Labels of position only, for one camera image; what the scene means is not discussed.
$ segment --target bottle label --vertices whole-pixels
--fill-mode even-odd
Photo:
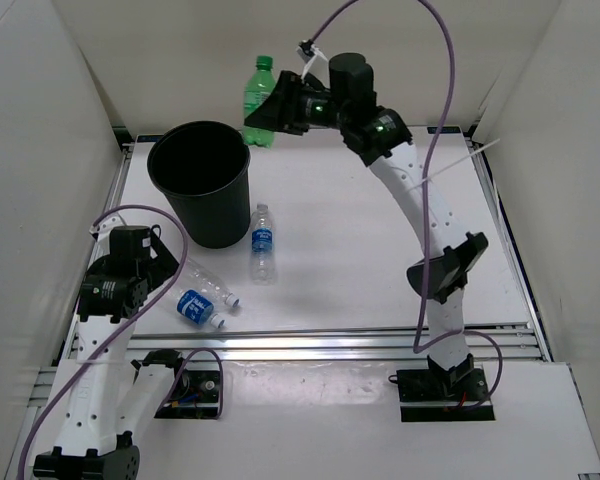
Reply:
[[[203,314],[209,307],[213,308],[211,302],[195,290],[185,292],[178,302],[178,312],[198,325],[206,320]]]
[[[253,113],[269,98],[269,92],[244,92],[244,111],[247,115]]]
[[[251,234],[251,249],[254,253],[273,250],[273,232],[268,228],[259,228]]]

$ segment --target clear plastic bottle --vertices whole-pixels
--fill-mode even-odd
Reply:
[[[178,283],[194,289],[216,306],[226,305],[229,308],[235,308],[240,303],[237,295],[231,293],[217,275],[190,258],[187,259],[187,265],[180,275]]]
[[[244,118],[253,113],[269,97],[276,86],[271,69],[273,58],[260,55],[256,59],[256,72],[247,82],[244,89]],[[242,129],[242,136],[247,145],[258,145],[270,148],[273,145],[274,133],[260,128],[247,127]]]
[[[273,219],[269,207],[259,203],[251,218],[251,280],[271,285],[276,280],[273,256]]]
[[[213,312],[213,303],[195,290],[178,290],[178,313],[184,315],[193,323],[202,326],[209,323],[216,328],[224,326],[224,318]]]

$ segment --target black mounting plate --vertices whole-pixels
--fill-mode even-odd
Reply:
[[[466,422],[495,420],[490,402],[472,409],[456,408],[463,401],[471,406],[483,399],[488,391],[484,370],[475,368],[454,387],[444,387],[428,369],[398,370],[396,375],[400,396],[402,422]]]
[[[220,398],[220,372],[218,370],[185,370],[182,380],[187,385],[187,390],[179,394],[179,398],[185,399],[193,394],[198,398],[195,402],[187,402],[177,407],[163,407],[156,412],[154,418],[181,418],[187,420],[205,420],[218,416],[218,400]],[[211,389],[207,383],[213,382]]]

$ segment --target white zip tie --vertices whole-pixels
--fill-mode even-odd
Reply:
[[[456,160],[455,162],[453,162],[453,163],[450,163],[450,164],[449,164],[449,165],[447,165],[446,167],[444,167],[444,168],[441,168],[440,170],[438,170],[438,171],[437,171],[437,172],[435,172],[435,173],[432,173],[432,174],[431,174],[431,175],[429,175],[428,177],[426,177],[426,178],[423,178],[423,179],[422,179],[422,181],[421,181],[420,183],[418,183],[417,185],[414,185],[413,187],[411,187],[409,190],[407,190],[407,192],[410,192],[411,190],[415,190],[416,188],[418,188],[418,187],[422,186],[422,184],[423,184],[424,182],[428,182],[428,181],[430,181],[431,179],[433,179],[433,177],[435,177],[435,176],[437,176],[437,175],[440,175],[442,172],[446,172],[446,171],[447,171],[447,170],[449,170],[451,167],[455,167],[455,166],[456,166],[456,165],[458,165],[459,163],[462,163],[462,162],[464,162],[465,160],[467,160],[467,159],[469,159],[469,158],[472,158],[474,155],[477,155],[478,153],[482,153],[482,152],[484,152],[484,151],[485,151],[487,148],[494,146],[494,145],[495,145],[496,143],[498,143],[499,141],[500,141],[500,139],[499,139],[499,138],[497,138],[497,139],[495,139],[493,142],[491,142],[491,143],[487,143],[486,145],[484,145],[483,147],[480,147],[480,148],[479,148],[479,149],[477,149],[476,151],[474,151],[474,152],[471,152],[469,155],[467,155],[467,156],[465,156],[465,157],[462,157],[460,160]]]

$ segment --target white bottle cap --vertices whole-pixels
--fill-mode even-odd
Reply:
[[[224,300],[224,304],[231,308],[236,308],[239,303],[240,299],[233,293],[230,293],[229,296]]]
[[[209,319],[209,323],[216,328],[222,328],[222,327],[224,327],[224,318],[222,318],[218,314],[213,314],[213,315],[211,315],[211,318]]]

